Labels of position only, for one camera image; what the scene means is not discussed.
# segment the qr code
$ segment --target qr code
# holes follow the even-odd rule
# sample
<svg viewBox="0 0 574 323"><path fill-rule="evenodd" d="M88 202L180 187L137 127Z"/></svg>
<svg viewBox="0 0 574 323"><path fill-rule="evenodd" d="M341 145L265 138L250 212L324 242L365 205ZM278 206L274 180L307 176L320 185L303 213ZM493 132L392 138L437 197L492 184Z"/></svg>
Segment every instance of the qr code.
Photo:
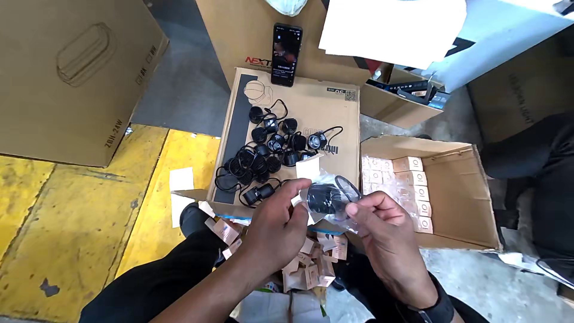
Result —
<svg viewBox="0 0 574 323"><path fill-rule="evenodd" d="M345 101L357 101L357 92L356 91L345 91Z"/></svg>

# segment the smartphone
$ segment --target smartphone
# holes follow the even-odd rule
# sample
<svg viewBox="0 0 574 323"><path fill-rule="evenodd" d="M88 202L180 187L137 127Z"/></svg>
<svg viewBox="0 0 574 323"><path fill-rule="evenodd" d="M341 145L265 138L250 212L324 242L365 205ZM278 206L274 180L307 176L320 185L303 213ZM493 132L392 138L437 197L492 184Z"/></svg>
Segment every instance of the smartphone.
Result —
<svg viewBox="0 0 574 323"><path fill-rule="evenodd" d="M292 87L301 49L303 29L276 23L273 27L271 83Z"/></svg>

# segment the hand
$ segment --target hand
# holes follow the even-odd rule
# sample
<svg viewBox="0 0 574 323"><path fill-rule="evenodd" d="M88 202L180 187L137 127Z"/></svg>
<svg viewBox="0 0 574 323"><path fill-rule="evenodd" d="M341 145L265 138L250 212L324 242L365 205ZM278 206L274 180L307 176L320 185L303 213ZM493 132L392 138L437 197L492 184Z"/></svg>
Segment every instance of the hand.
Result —
<svg viewBox="0 0 574 323"><path fill-rule="evenodd" d="M290 180L257 206L237 253L261 270L261 279L287 266L303 247L309 213L300 203L292 208L291 199L310 185L309 179Z"/></svg>
<svg viewBox="0 0 574 323"><path fill-rule="evenodd" d="M418 250L410 215L381 191L349 203L346 212L359 224L371 266L391 294L419 309L435 305L439 296Z"/></svg>

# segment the plastic bag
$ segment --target plastic bag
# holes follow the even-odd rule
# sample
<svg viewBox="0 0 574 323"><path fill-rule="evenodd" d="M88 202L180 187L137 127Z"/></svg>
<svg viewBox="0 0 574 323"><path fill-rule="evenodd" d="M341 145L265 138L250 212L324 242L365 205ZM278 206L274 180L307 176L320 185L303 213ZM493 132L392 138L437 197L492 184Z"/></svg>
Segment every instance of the plastic bag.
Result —
<svg viewBox="0 0 574 323"><path fill-rule="evenodd" d="M265 0L278 12L294 17L301 12L301 9L307 4L307 0Z"/></svg>
<svg viewBox="0 0 574 323"><path fill-rule="evenodd" d="M345 177L321 170L311 186L301 190L299 195L314 222L324 218L354 233L358 232L358 226L345 212L345 206L360 200L363 195Z"/></svg>
<svg viewBox="0 0 574 323"><path fill-rule="evenodd" d="M419 213L415 196L408 183L395 177L392 161L365 155L362 156L361 163L362 193L368 195L376 191L385 192L409 213L418 228Z"/></svg>

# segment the wristwatch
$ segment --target wristwatch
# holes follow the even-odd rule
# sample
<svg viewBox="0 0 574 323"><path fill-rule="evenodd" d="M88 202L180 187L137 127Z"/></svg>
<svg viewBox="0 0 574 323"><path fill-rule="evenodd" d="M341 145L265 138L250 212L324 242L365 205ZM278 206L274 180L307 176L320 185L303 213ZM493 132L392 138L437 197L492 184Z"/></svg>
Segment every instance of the wristwatch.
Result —
<svg viewBox="0 0 574 323"><path fill-rule="evenodd" d="M402 306L397 306L397 309L407 322L450 323L455 316L455 308L452 306L451 299L430 272L429 276L439 295L436 304L426 309L402 304Z"/></svg>

